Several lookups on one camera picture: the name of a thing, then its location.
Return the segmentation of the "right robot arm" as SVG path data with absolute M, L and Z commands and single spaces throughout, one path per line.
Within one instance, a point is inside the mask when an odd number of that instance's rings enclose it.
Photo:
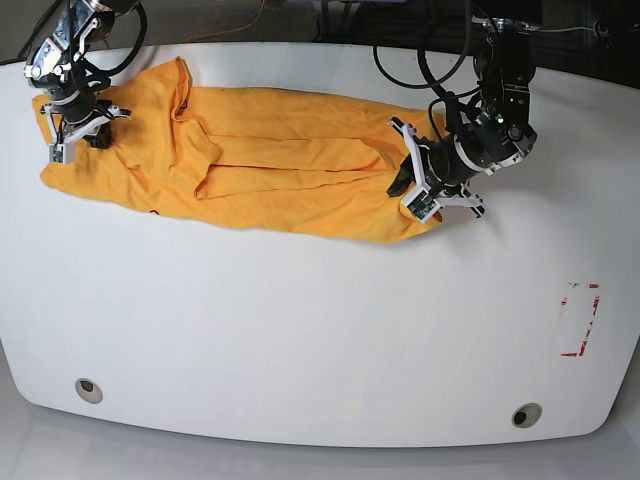
M 146 11 L 139 1 L 56 1 L 36 26 L 34 40 L 56 10 L 60 17 L 42 44 L 26 55 L 24 76 L 44 91 L 48 102 L 40 108 L 51 134 L 50 161 L 69 164 L 75 158 L 76 143 L 83 140 L 94 149 L 111 145 L 110 123 L 128 119 L 131 111 L 98 94 L 111 86 L 140 52 L 147 33 Z M 139 31 L 128 55 L 109 69 L 87 58 L 90 47 L 110 35 L 115 21 L 129 13 L 139 19 Z

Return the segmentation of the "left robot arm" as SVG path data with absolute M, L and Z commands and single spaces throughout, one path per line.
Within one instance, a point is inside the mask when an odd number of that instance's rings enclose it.
M 419 48 L 421 86 L 444 105 L 446 127 L 429 140 L 396 117 L 389 121 L 403 137 L 408 155 L 387 194 L 399 198 L 421 223 L 445 207 L 464 207 L 483 216 L 483 201 L 469 191 L 470 180 L 520 163 L 537 141 L 529 122 L 529 84 L 536 71 L 530 35 L 542 26 L 540 2 L 468 1 L 462 19 L 467 37 L 475 24 L 486 30 L 485 44 L 473 58 L 476 87 L 461 94 L 446 90 L 451 76 L 436 78 L 425 48 Z

